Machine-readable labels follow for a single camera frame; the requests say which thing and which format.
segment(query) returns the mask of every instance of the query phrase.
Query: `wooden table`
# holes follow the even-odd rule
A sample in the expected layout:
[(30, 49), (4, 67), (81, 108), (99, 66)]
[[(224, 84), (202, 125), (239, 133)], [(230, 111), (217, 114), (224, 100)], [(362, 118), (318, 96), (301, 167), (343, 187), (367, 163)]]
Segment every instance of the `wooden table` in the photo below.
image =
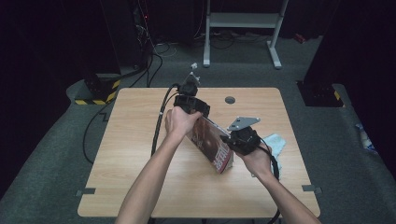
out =
[[(128, 189), (149, 160), (152, 138), (167, 89), (122, 89), (97, 153), (78, 213), (82, 217), (116, 217)], [(225, 103), (232, 96), (235, 103)], [(320, 210), (279, 90), (275, 88), (200, 88), (197, 98), (210, 107), (209, 118), (226, 129), (237, 116), (258, 117), (252, 125), (261, 137), (286, 140), (279, 161), (281, 183), (316, 216)], [(171, 100), (167, 108), (173, 107)], [(158, 145), (164, 139), (164, 122)], [(189, 139), (179, 146), (165, 178), (153, 217), (272, 217), (276, 205), (242, 160), (219, 175)]]

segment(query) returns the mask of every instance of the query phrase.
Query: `person's right hand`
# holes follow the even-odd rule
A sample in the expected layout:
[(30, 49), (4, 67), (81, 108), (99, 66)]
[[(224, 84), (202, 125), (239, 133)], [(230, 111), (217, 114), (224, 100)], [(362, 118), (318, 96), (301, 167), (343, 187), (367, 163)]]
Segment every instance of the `person's right hand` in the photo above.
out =
[(197, 111), (193, 114), (187, 114), (181, 107), (175, 106), (166, 113), (166, 131), (184, 137), (186, 133), (191, 131), (195, 121), (201, 116), (201, 112)]
[[(260, 144), (260, 147), (267, 149), (265, 144)], [(262, 149), (256, 148), (256, 150), (246, 156), (240, 153), (235, 154), (244, 161), (247, 169), (255, 176), (266, 177), (268, 175), (273, 175), (271, 171), (271, 159)]]

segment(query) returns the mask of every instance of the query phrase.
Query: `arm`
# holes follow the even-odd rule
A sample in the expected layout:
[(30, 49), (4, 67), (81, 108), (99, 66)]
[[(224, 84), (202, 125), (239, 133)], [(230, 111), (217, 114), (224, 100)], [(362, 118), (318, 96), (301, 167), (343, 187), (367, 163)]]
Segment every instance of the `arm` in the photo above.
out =
[(201, 113), (186, 114), (176, 106), (166, 114), (167, 135), (129, 189), (116, 223), (147, 223), (160, 197), (163, 181), (178, 145)]
[(237, 155), (271, 194), (287, 223), (320, 223), (314, 214), (273, 176), (271, 161), (265, 152), (256, 149), (246, 156), (239, 153)]

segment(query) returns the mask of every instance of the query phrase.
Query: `metal bracket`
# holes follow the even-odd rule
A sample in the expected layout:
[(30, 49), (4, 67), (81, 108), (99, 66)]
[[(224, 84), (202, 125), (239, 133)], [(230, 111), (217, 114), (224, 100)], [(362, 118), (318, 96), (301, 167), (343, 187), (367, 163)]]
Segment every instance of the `metal bracket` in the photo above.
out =
[(314, 191), (315, 194), (320, 194), (322, 189), (315, 185), (302, 185), (303, 191)]
[(96, 189), (92, 189), (92, 188), (87, 188), (87, 189), (79, 189), (77, 190), (75, 196), (76, 197), (81, 197), (83, 194), (95, 194)]
[(190, 72), (189, 75), (184, 79), (183, 83), (193, 82), (196, 86), (200, 86), (201, 82), (199, 82), (200, 77), (196, 77), (193, 72)]
[(239, 131), (252, 124), (260, 122), (259, 118), (236, 117), (236, 120), (227, 128), (228, 131)]

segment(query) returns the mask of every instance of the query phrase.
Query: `wire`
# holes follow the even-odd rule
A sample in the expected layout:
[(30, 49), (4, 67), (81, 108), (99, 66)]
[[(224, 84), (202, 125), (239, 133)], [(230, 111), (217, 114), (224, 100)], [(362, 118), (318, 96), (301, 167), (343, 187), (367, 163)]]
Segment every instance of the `wire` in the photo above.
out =
[[(264, 147), (261, 147), (261, 146), (254, 146), (253, 144), (250, 144), (249, 142), (244, 141), (243, 139), (238, 139), (238, 140), (239, 140), (240, 142), (243, 142), (243, 143), (245, 143), (245, 144), (251, 146), (251, 147), (257, 147), (257, 148), (263, 150), (263, 151), (270, 157), (271, 163), (273, 164), (273, 167), (274, 167), (274, 177), (275, 177), (277, 180), (279, 180), (279, 166), (277, 165), (277, 161), (276, 161), (275, 157), (271, 154), (271, 152), (270, 152), (270, 150), (269, 150), (269, 147), (268, 147), (268, 145), (265, 143), (264, 140), (262, 140), (262, 142), (265, 144), (265, 146), (266, 146), (267, 148), (264, 148)], [(275, 223), (276, 220), (279, 218), (279, 216), (280, 216), (280, 211), (279, 211), (279, 209), (277, 209), (277, 210), (276, 210), (276, 213), (275, 213), (275, 215), (274, 215), (274, 217), (272, 217), (271, 220), (270, 220), (269, 222), (267, 222), (267, 224), (273, 224), (273, 223)]]
[[(142, 8), (142, 6), (140, 5), (140, 0), (137, 0), (137, 4), (139, 5), (140, 12), (142, 13), (142, 15), (144, 15), (145, 13), (143, 12), (143, 8)], [(159, 53), (158, 53), (157, 50), (155, 49), (154, 43), (152, 42), (152, 38), (151, 38), (151, 35), (150, 35), (150, 33), (149, 33), (148, 22), (146, 21), (146, 18), (145, 18), (144, 16), (143, 16), (143, 21), (145, 22), (145, 25), (146, 25), (146, 28), (147, 28), (148, 40), (149, 40), (149, 42), (151, 43), (151, 46), (152, 46), (154, 52), (155, 52), (156, 54), (159, 55)]]
[[(129, 88), (132, 88), (145, 74), (147, 73), (147, 69), (146, 72), (144, 72), (131, 86), (129, 86)], [(93, 164), (93, 160), (91, 160), (88, 155), (87, 155), (87, 149), (85, 148), (85, 141), (87, 138), (87, 133), (88, 130), (93, 122), (93, 120), (98, 116), (98, 115), (104, 115), (104, 118), (102, 121), (108, 121), (108, 118), (106, 118), (107, 113), (102, 113), (102, 111), (104, 111), (109, 105), (113, 104), (113, 102), (116, 101), (116, 97), (107, 105), (104, 105), (98, 112), (96, 112), (96, 114), (91, 118), (90, 122), (88, 123), (87, 127), (85, 128), (84, 134), (83, 134), (83, 138), (82, 138), (82, 153), (84, 155), (84, 158), (87, 162), (89, 162), (90, 164)]]
[(118, 80), (121, 80), (121, 79), (124, 79), (124, 78), (127, 78), (127, 77), (132, 77), (132, 76), (134, 76), (134, 75), (137, 75), (137, 74), (139, 74), (139, 73), (145, 71), (145, 69), (147, 69), (147, 67), (146, 67), (146, 66), (143, 66), (143, 67), (141, 67), (139, 70), (136, 70), (136, 71), (127, 73), (127, 74), (125, 74), (125, 75), (117, 76), (117, 77), (102, 78), (102, 80), (103, 80), (103, 81), (118, 81)]
[[(171, 47), (170, 47), (171, 45), (176, 45), (176, 44), (178, 44), (178, 43), (171, 43), (171, 44), (166, 43), (166, 45), (169, 46), (169, 49), (171, 48)], [(156, 53), (158, 56), (161, 56), (161, 57), (164, 57), (164, 58), (175, 56), (176, 53), (177, 53), (177, 49), (176, 49), (175, 47), (174, 47), (174, 52), (173, 52), (173, 53), (168, 54), (168, 55), (163, 55), (163, 54), (164, 54), (165, 52), (167, 52), (169, 49), (167, 49), (166, 51), (164, 51), (164, 52), (162, 52), (162, 53), (158, 53), (157, 50), (156, 50), (155, 48), (154, 48), (154, 51), (155, 51), (155, 53)]]
[(222, 12), (223, 7), (224, 7), (224, 0), (221, 1), (221, 7), (220, 7), (220, 10), (219, 10), (220, 12)]
[(168, 91), (166, 92), (165, 96), (163, 97), (163, 104), (161, 105), (160, 114), (158, 115), (158, 120), (157, 120), (157, 126), (155, 128), (154, 137), (152, 139), (151, 156), (154, 155), (155, 150), (157, 149), (158, 136), (160, 135), (161, 123), (163, 121), (163, 111), (166, 108), (166, 104), (169, 102), (169, 100), (167, 99), (168, 95), (174, 87), (179, 88), (179, 86), (180, 85), (177, 83), (172, 84), (172, 86), (169, 87)]
[(167, 52), (171, 48), (171, 46), (168, 43), (157, 44), (155, 47), (157, 48), (158, 46), (163, 46), (163, 45), (165, 45), (167, 47), (167, 49), (165, 49), (162, 52), (160, 52), (159, 55)]
[(148, 87), (150, 87), (152, 79), (154, 79), (155, 75), (157, 75), (157, 72), (158, 72), (158, 71), (160, 70), (160, 68), (163, 66), (163, 58), (162, 58), (160, 55), (158, 55), (158, 54), (153, 54), (153, 55), (154, 55), (154, 56), (157, 56), (157, 57), (161, 60), (161, 63), (160, 63), (160, 66), (158, 66), (157, 70), (155, 70), (155, 72), (154, 72), (154, 74), (152, 75), (151, 79), (149, 80)]
[(269, 35), (256, 35), (256, 36), (245, 36), (245, 35), (237, 35), (235, 36), (235, 43), (260, 43), (262, 41), (268, 40)]
[(151, 54), (151, 61), (149, 62), (149, 65), (148, 65), (148, 69), (147, 69), (147, 73), (148, 73), (148, 75), (147, 75), (147, 79), (146, 79), (146, 87), (148, 88), (149, 87), (149, 69), (150, 69), (150, 67), (151, 67), (151, 65), (152, 65), (152, 61), (153, 61), (153, 57), (152, 57), (152, 54)]
[(216, 36), (216, 39), (219, 40), (219, 41), (230, 41), (231, 40), (231, 43), (230, 43), (230, 45), (228, 45), (226, 47), (220, 48), (220, 47), (217, 47), (217, 46), (213, 45), (213, 43), (210, 42), (210, 46), (213, 47), (214, 49), (228, 49), (235, 43), (235, 38), (231, 34), (229, 34), (229, 35), (218, 35), (218, 36)]
[(92, 161), (90, 158), (88, 158), (87, 151), (86, 151), (86, 148), (85, 148), (85, 139), (86, 139), (86, 137), (87, 137), (88, 129), (89, 129), (89, 127), (91, 126), (93, 120), (94, 120), (99, 114), (101, 114), (102, 111), (103, 111), (104, 109), (106, 109), (109, 105), (111, 105), (113, 102), (115, 102), (114, 99), (113, 99), (113, 101), (111, 101), (109, 104), (103, 106), (98, 112), (96, 112), (96, 114), (91, 118), (90, 122), (88, 123), (87, 127), (85, 128), (84, 135), (83, 135), (83, 138), (82, 138), (82, 153), (84, 154), (85, 160), (87, 160), (90, 164), (93, 164), (93, 161)]
[(201, 26), (202, 26), (202, 21), (204, 20), (204, 14), (205, 14), (205, 1), (202, 1), (202, 14), (201, 14), (201, 21), (199, 22), (199, 26), (198, 26), (198, 30), (195, 33), (194, 37), (196, 37), (198, 35), (198, 33), (201, 30)]

